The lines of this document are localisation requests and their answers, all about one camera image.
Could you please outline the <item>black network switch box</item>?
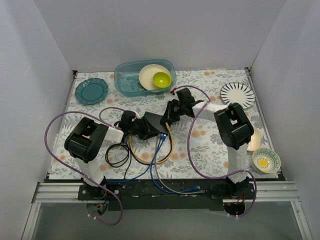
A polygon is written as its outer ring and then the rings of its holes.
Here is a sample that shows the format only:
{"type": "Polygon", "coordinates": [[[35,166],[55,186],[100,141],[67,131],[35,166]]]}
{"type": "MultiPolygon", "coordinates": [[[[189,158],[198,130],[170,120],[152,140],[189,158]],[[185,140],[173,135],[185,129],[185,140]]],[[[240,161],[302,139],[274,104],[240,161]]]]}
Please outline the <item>black network switch box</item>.
{"type": "Polygon", "coordinates": [[[145,118],[147,123],[151,125],[152,129],[157,130],[160,134],[169,134],[169,130],[167,129],[166,124],[161,123],[161,115],[146,111],[143,117],[145,118]]]}

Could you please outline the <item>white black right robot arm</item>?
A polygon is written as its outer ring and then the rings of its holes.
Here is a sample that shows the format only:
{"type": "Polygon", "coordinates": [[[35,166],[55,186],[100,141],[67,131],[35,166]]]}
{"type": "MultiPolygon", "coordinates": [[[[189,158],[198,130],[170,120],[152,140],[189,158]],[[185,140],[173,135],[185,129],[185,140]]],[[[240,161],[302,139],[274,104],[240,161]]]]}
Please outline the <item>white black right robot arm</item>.
{"type": "Polygon", "coordinates": [[[167,102],[165,112],[160,120],[162,125],[178,122],[181,116],[195,121],[205,119],[215,122],[222,142],[227,147],[228,172],[224,176],[225,192],[232,199],[237,199],[249,185],[246,172],[247,148],[254,133],[254,128],[239,103],[218,105],[203,100],[195,100],[190,90],[173,89],[174,98],[167,102]]]}

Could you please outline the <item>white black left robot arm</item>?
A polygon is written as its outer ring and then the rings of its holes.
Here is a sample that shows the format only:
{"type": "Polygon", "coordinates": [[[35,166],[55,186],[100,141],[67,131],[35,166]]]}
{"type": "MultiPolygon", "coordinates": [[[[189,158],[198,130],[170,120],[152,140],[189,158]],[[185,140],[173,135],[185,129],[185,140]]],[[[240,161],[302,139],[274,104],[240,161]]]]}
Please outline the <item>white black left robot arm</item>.
{"type": "Polygon", "coordinates": [[[89,194],[95,200],[106,196],[106,187],[101,184],[105,179],[100,171],[96,157],[102,144],[106,141],[119,144],[129,136],[138,136],[141,140],[153,138],[167,129],[161,124],[162,116],[146,112],[138,117],[134,111],[123,112],[119,123],[111,127],[96,123],[90,118],[83,117],[67,137],[64,148],[75,158],[84,173],[84,182],[90,185],[89,194]]]}

